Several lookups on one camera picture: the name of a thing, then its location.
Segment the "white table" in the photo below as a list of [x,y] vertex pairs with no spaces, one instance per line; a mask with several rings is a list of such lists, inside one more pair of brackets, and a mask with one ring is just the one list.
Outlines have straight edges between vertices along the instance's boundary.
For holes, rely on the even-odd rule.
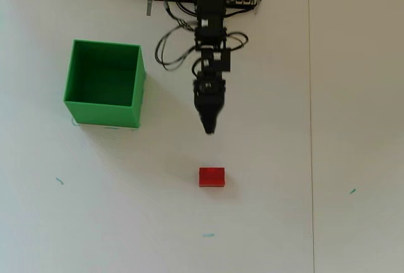
[[402,4],[310,0],[317,273],[404,271]]
[[[162,4],[145,9],[0,0],[0,272],[312,272],[308,0],[227,21],[250,43],[233,55],[215,136],[193,106],[197,56],[165,72],[154,47],[175,23]],[[142,46],[138,131],[72,124],[73,39]],[[171,41],[174,57],[193,36]],[[226,187],[199,188],[200,166],[224,166]]]

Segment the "blue mark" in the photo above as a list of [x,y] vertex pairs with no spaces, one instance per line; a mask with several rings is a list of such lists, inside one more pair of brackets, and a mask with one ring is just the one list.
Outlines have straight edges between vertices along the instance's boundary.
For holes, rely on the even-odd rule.
[[63,185],[63,181],[61,181],[59,178],[56,178],[56,180]]
[[71,124],[72,124],[73,126],[80,126],[80,125],[74,120],[73,117],[71,118]]

